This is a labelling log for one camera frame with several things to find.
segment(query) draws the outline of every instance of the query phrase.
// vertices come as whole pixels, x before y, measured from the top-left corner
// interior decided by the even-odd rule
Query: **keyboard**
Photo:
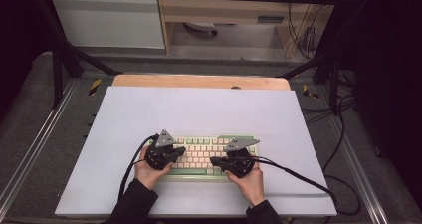
[[[214,167],[211,156],[226,156],[224,147],[231,139],[254,138],[251,135],[218,135],[216,137],[174,136],[174,147],[184,146],[186,151],[180,156],[161,180],[163,181],[228,181],[220,167]],[[257,144],[247,147],[251,155],[258,155]]]

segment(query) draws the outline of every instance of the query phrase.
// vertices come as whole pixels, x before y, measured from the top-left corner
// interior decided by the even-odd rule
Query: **green keycap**
[[[181,168],[171,169],[169,175],[206,175],[207,169],[195,169],[195,168]]]

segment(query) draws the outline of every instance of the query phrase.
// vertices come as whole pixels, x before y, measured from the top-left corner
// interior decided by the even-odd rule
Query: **forearm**
[[[158,195],[133,179],[104,224],[146,223]]]
[[[265,200],[253,208],[246,210],[248,224],[281,224],[282,220],[271,206],[268,200]]]

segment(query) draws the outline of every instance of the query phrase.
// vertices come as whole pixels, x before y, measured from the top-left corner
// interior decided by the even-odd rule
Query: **person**
[[[147,147],[142,149],[140,160],[145,157]],[[159,179],[171,169],[169,163],[163,170],[151,168],[145,161],[135,166],[135,177],[115,205],[109,219],[103,224],[147,223],[148,213],[158,199],[153,188]],[[251,207],[246,210],[248,224],[280,224],[279,215],[264,196],[263,172],[256,162],[252,171],[245,177],[238,178],[230,171],[225,171],[228,179],[235,183]]]

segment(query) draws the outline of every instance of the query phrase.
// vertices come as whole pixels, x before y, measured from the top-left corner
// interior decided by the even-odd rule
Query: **gray carpet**
[[[238,75],[265,76],[280,75],[289,68],[277,62],[251,61],[202,61],[202,60],[165,60],[165,59],[106,59],[102,58],[112,68],[131,73],[165,73],[165,74],[203,74],[203,75]],[[87,70],[95,71],[90,66]],[[302,108],[322,108],[322,101],[304,97],[303,81],[309,81],[312,71],[307,71],[301,78],[292,82],[292,89],[297,92]],[[88,96],[94,77],[84,77],[79,80],[67,108],[55,126],[33,170],[21,188],[12,204],[7,218],[34,217],[57,219],[54,211],[59,202],[58,193],[63,190],[70,177],[79,153],[84,145],[84,135],[89,133],[89,123],[94,120],[106,87],[112,78],[103,78],[99,89],[93,97]],[[311,82],[307,85],[310,91],[317,89]],[[28,79],[23,93],[14,102],[13,107],[0,125],[0,188],[7,181],[23,158],[27,148],[34,139],[38,129],[47,117],[52,103],[51,62],[40,58]],[[381,202],[390,223],[422,223],[422,215],[407,192],[391,163],[387,159],[374,154],[373,145],[359,113],[349,110],[344,113],[345,127],[353,148],[364,164],[365,171]],[[316,155],[323,165],[332,153],[337,143],[331,122],[323,119],[309,125],[309,132],[316,149]],[[339,177],[355,187],[353,178],[340,151],[326,174]],[[329,180],[329,186],[337,195],[338,208],[351,211],[356,206],[352,193],[343,185]],[[298,219],[295,223],[320,223],[321,219]],[[371,223],[368,212],[362,203],[362,209],[354,216],[338,215],[331,223]]]

